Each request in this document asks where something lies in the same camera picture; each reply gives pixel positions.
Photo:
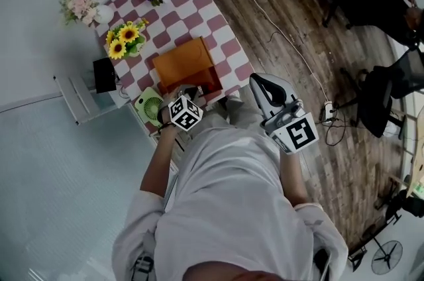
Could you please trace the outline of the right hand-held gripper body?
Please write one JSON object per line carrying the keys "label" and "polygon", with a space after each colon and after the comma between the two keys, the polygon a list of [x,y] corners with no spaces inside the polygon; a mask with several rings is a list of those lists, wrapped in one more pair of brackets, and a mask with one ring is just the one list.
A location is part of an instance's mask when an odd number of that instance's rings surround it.
{"label": "right hand-held gripper body", "polygon": [[304,110],[300,99],[274,112],[261,123],[261,127],[288,155],[302,151],[319,140],[313,116]]}

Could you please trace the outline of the person's left hand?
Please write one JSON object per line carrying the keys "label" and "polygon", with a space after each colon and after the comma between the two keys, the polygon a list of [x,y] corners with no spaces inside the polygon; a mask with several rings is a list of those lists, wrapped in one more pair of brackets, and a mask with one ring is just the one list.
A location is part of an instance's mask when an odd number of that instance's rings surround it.
{"label": "person's left hand", "polygon": [[168,106],[171,102],[174,102],[180,96],[180,91],[181,87],[177,87],[164,98],[162,106],[162,116],[164,118],[169,117],[170,112]]}

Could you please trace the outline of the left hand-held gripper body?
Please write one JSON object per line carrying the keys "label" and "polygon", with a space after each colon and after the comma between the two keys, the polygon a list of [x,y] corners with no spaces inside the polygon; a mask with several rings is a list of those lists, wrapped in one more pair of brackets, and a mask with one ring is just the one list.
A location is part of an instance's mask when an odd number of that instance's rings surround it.
{"label": "left hand-held gripper body", "polygon": [[169,102],[171,122],[184,131],[191,130],[203,118],[203,110],[195,104],[199,97],[196,85],[181,85],[175,98]]}

